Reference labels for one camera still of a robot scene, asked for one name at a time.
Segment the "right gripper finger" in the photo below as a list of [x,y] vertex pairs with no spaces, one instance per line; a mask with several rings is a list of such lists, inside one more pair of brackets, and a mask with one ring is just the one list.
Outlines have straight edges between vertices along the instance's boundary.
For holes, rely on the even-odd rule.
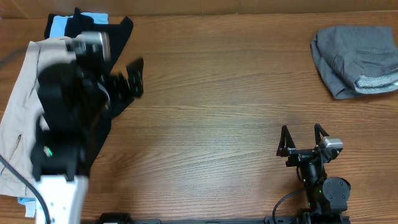
[[329,134],[318,123],[314,125],[314,132],[316,145],[319,145],[322,137],[329,136]]
[[276,155],[280,157],[287,157],[290,155],[290,151],[295,150],[295,144],[290,135],[290,132],[286,125],[283,125],[281,129],[279,146],[277,148]]

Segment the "grey shorts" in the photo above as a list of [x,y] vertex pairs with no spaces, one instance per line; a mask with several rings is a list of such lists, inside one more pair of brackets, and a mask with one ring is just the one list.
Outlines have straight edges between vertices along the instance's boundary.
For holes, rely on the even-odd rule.
[[311,42],[315,66],[338,100],[397,90],[397,47],[389,26],[333,26]]

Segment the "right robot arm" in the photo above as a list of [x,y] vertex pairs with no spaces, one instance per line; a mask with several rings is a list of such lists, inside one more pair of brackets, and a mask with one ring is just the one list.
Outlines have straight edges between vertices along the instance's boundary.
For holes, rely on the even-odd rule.
[[[272,211],[272,223],[349,223],[349,217],[343,216],[348,209],[351,184],[341,177],[328,177],[325,164],[336,159],[343,150],[343,141],[331,137],[320,124],[314,125],[315,146],[312,149],[297,149],[288,127],[281,128],[279,146],[276,155],[286,157],[285,165],[295,167],[303,188],[282,197]],[[308,208],[300,209],[294,216],[277,216],[280,204],[295,195],[304,192]]]

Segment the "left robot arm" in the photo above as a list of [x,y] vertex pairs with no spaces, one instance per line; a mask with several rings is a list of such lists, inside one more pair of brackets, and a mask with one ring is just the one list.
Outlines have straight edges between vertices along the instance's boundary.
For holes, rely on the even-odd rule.
[[59,62],[39,72],[43,107],[30,153],[36,223],[79,223],[90,169],[112,120],[143,95],[143,58],[112,75],[98,62]]

